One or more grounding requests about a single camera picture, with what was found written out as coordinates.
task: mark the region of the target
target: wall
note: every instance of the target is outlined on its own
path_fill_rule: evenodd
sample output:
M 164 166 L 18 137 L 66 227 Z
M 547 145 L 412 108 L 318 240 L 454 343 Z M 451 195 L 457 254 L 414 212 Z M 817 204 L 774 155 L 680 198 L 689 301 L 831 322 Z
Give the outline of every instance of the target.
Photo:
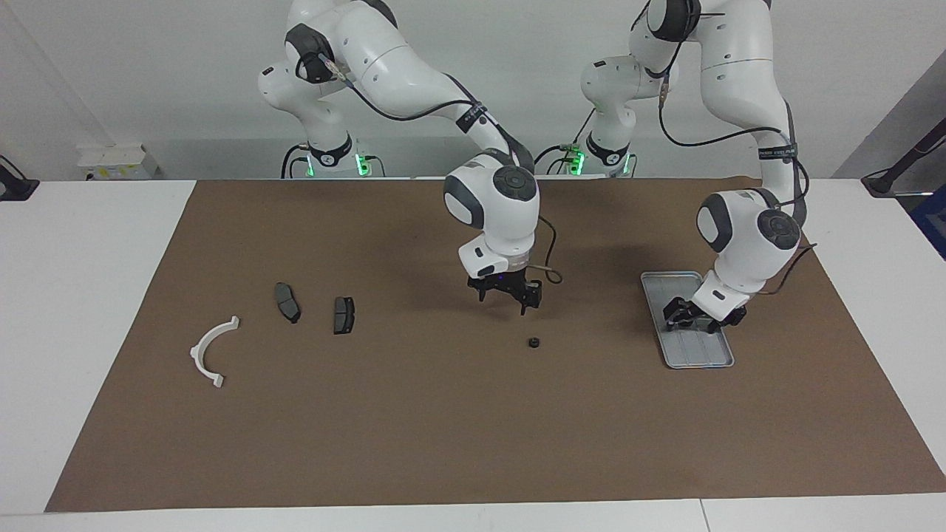
M 946 117 L 946 53 L 897 103 L 833 177 L 859 178 L 889 168 Z M 932 191 L 946 185 L 946 148 L 910 167 L 895 192 Z
M 289 0 L 0 3 L 107 135 L 145 143 L 169 178 L 275 176 L 285 147 L 301 139 L 293 118 L 269 108 L 255 87 L 257 71 L 281 57 Z M 627 30 L 644 0 L 389 3 L 428 62 L 460 78 L 539 151 L 574 136 L 589 109 L 578 87 L 582 68 L 626 53 Z M 946 48 L 942 0 L 853 7 L 776 1 L 773 15 L 780 88 L 793 104 L 802 157 L 815 177 L 833 175 Z M 33 175 L 69 178 L 74 145 L 94 135 L 44 88 L 42 76 L 29 73 L 30 61 L 11 50 L 10 36 L 3 39 L 0 150 Z M 698 55 L 696 46 L 684 47 L 682 83 L 667 104 L 668 127 L 682 139 L 731 131 L 702 107 Z M 444 140 L 457 136 L 446 121 L 393 123 L 354 95 L 331 99 L 390 173 L 443 174 L 474 151 L 462 138 Z M 639 102 L 637 109 L 640 175 L 758 175 L 751 138 L 676 148 L 659 132 L 656 104 Z

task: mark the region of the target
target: gray tray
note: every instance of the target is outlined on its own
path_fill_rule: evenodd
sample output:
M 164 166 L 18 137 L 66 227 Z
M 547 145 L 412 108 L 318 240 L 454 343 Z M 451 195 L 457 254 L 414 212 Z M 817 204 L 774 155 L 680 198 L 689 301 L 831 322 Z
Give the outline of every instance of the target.
M 708 334 L 703 330 L 668 331 L 663 308 L 675 297 L 690 299 L 703 283 L 697 272 L 647 272 L 640 276 L 647 305 L 654 318 L 663 360 L 673 369 L 706 369 L 735 364 L 725 333 Z

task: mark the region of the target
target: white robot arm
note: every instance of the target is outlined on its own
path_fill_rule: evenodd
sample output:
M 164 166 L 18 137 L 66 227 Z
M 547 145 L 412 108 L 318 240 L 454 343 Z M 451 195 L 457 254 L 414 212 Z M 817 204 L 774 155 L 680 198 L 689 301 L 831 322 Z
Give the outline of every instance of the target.
M 710 328 L 738 325 L 745 304 L 801 240 L 807 210 L 798 171 L 804 167 L 797 160 L 791 110 L 775 82 L 770 7 L 771 0 L 652 0 L 631 27 L 631 56 L 595 62 L 582 76 L 585 95 L 597 109 L 585 146 L 611 173 L 620 173 L 633 134 L 628 101 L 658 97 L 666 133 L 662 109 L 676 76 L 676 54 L 687 41 L 702 46 L 700 87 L 707 109 L 743 129 L 736 134 L 751 133 L 759 146 L 762 188 L 713 194 L 699 209 L 697 227 L 719 257 L 691 301 L 677 298 L 667 306 L 671 328 L 705 317 Z M 702 146 L 719 140 L 673 141 Z
M 350 145 L 339 114 L 318 101 L 346 86 L 389 119 L 438 115 L 476 142 L 482 152 L 450 172 L 444 186 L 450 214 L 482 231 L 460 248 L 467 284 L 481 301 L 487 291 L 500 290 L 519 301 L 523 313 L 538 308 L 541 282 L 525 278 L 539 211 L 532 156 L 458 81 L 417 56 L 384 2 L 295 0 L 286 53 L 287 62 L 260 75 L 260 90 L 273 107 L 303 122 L 312 149 L 343 149 L 345 139 Z M 268 82 L 273 75 L 278 81 Z

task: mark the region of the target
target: curved white part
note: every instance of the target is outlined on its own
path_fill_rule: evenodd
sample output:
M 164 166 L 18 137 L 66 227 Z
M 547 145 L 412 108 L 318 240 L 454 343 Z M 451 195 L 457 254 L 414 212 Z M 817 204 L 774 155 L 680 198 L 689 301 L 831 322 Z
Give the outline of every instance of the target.
M 190 348 L 190 358 L 194 359 L 194 364 L 197 366 L 197 369 L 204 377 L 213 381 L 217 388 L 223 385 L 223 376 L 220 375 L 220 373 L 211 373 L 207 371 L 207 368 L 203 367 L 203 353 L 206 352 L 207 347 L 210 346 L 210 343 L 216 340 L 218 336 L 224 332 L 236 330 L 237 328 L 239 328 L 239 318 L 234 316 L 229 322 L 208 330 L 207 333 L 203 335 L 203 338 L 197 342 L 197 345 Z

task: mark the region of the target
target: white table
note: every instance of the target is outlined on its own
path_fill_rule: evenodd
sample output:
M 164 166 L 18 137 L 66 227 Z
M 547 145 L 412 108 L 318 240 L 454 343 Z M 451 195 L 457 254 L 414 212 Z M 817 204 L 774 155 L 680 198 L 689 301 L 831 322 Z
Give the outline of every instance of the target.
M 946 494 L 41 515 L 193 186 L 44 183 L 0 204 L 0 530 L 946 530 Z M 815 181 L 809 206 L 815 252 L 944 469 L 946 262 L 855 181 Z

